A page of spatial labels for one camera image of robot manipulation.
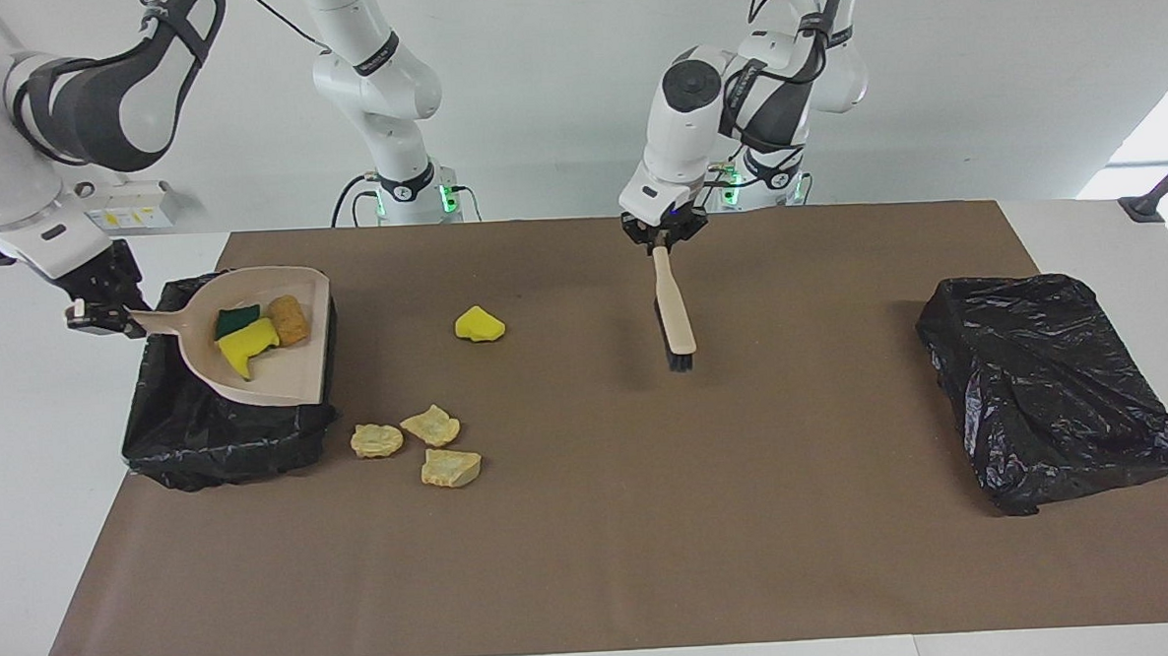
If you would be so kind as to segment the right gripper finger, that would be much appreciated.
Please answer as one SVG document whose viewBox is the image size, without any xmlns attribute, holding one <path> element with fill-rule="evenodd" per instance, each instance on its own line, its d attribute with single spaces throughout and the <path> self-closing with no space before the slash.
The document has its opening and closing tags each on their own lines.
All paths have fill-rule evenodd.
<svg viewBox="0 0 1168 656">
<path fill-rule="evenodd" d="M 148 332 L 135 320 L 135 313 L 151 310 L 150 303 L 146 303 L 144 296 L 140 294 L 121 294 L 114 301 L 120 305 L 120 332 L 128 336 L 128 339 L 144 339 L 144 335 L 147 335 Z"/>
<path fill-rule="evenodd" d="M 114 305 L 90 303 L 83 296 L 76 296 L 64 310 L 67 328 L 70 332 L 86 332 L 90 335 L 119 335 L 119 309 Z"/>
</svg>

